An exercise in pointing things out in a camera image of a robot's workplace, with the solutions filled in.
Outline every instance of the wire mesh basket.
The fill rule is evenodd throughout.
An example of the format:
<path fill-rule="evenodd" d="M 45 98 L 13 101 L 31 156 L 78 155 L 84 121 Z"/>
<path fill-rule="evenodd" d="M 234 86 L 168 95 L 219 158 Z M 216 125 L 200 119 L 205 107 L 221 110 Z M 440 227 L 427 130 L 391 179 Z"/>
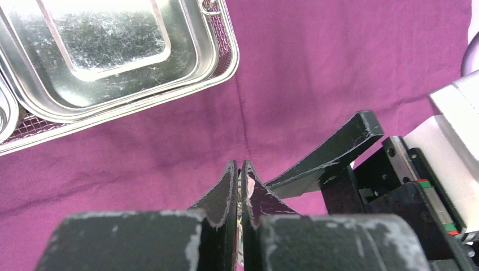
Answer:
<path fill-rule="evenodd" d="M 27 112 L 23 121 L 14 133 L 0 144 L 0 155 L 5 155 L 23 148 L 66 136 L 91 126 L 104 123 L 122 116 L 181 98 L 191 93 L 217 85 L 231 78 L 238 67 L 238 45 L 234 36 L 228 10 L 224 0 L 204 1 L 203 5 L 210 6 L 208 18 L 214 29 L 216 42 L 219 47 L 219 61 L 213 74 L 206 80 L 189 86 L 173 89 L 142 98 L 135 102 L 113 108 L 104 113 L 88 117 L 75 123 L 52 123 Z"/>

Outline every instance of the screw hole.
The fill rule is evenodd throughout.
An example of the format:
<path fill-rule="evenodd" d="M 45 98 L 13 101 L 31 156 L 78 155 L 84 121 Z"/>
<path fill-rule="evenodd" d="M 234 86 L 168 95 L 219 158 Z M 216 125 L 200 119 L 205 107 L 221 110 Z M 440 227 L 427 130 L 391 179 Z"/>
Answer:
<path fill-rule="evenodd" d="M 389 151 L 387 151 L 389 156 L 394 157 L 396 155 L 396 150 L 393 148 L 390 148 Z"/>

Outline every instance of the metal container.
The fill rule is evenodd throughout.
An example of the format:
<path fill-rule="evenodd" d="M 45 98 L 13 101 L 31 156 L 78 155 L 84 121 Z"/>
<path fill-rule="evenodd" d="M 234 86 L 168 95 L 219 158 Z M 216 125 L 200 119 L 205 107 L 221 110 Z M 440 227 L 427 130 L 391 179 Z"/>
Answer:
<path fill-rule="evenodd" d="M 0 143 L 14 132 L 22 115 L 20 111 L 15 97 L 0 74 Z"/>
<path fill-rule="evenodd" d="M 1 67 L 31 113 L 71 123 L 200 82 L 218 47 L 197 0 L 0 2 Z"/>
<path fill-rule="evenodd" d="M 213 27 L 215 41 L 219 47 L 219 61 L 210 77 L 196 84 L 182 86 L 122 104 L 107 112 L 101 112 L 71 124 L 46 121 L 28 113 L 13 135 L 0 144 L 0 155 L 9 154 L 109 120 L 130 115 L 161 103 L 196 93 L 231 78 L 238 67 L 239 51 L 225 0 L 205 1 L 200 6 L 202 12 L 207 14 L 207 21 Z"/>

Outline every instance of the silver tray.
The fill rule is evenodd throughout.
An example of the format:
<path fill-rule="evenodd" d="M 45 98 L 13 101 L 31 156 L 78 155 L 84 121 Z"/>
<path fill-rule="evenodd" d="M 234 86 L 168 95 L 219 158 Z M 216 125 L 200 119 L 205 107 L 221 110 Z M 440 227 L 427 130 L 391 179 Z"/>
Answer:
<path fill-rule="evenodd" d="M 12 136 L 0 143 L 0 155 L 19 151 L 30 146 L 66 136 L 88 127 L 130 115 L 138 111 L 157 106 L 159 104 L 196 93 L 206 88 L 218 85 L 230 79 L 238 68 L 238 43 L 234 36 L 233 27 L 229 18 L 225 0 L 211 0 L 206 2 L 203 10 L 208 14 L 207 20 L 212 25 L 215 41 L 219 47 L 219 61 L 213 74 L 196 84 L 182 86 L 171 91 L 157 93 L 144 97 L 128 104 L 112 108 L 108 112 L 87 117 L 75 123 L 62 124 L 44 120 L 27 113 Z"/>
<path fill-rule="evenodd" d="M 16 129 L 23 110 L 18 106 L 10 88 L 0 75 L 0 143 L 5 141 Z"/>
<path fill-rule="evenodd" d="M 219 58 L 197 0 L 15 0 L 0 11 L 7 82 L 57 123 L 200 82 Z"/>

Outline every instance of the purple tablecloth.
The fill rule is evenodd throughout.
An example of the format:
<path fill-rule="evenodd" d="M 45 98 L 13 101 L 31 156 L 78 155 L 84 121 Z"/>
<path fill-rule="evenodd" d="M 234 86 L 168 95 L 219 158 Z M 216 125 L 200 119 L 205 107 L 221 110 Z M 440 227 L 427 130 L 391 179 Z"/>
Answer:
<path fill-rule="evenodd" d="M 355 111 L 406 134 L 459 77 L 471 21 L 469 0 L 227 4 L 241 52 L 228 82 L 0 157 L 0 270 L 31 270 L 70 213 L 186 208 L 231 159 L 270 180 Z M 286 202 L 325 213 L 320 193 Z"/>

